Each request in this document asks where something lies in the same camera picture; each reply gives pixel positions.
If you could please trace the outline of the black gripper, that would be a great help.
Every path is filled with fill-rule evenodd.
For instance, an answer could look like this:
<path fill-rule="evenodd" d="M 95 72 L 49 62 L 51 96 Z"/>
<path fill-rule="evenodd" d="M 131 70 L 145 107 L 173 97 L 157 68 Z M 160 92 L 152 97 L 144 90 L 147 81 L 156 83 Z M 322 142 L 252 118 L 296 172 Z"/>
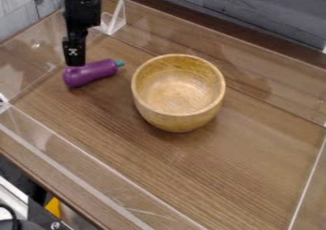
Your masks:
<path fill-rule="evenodd" d="M 64 18 L 68 36 L 63 38 L 65 63 L 85 65 L 87 30 L 100 24 L 101 0 L 64 0 Z"/>

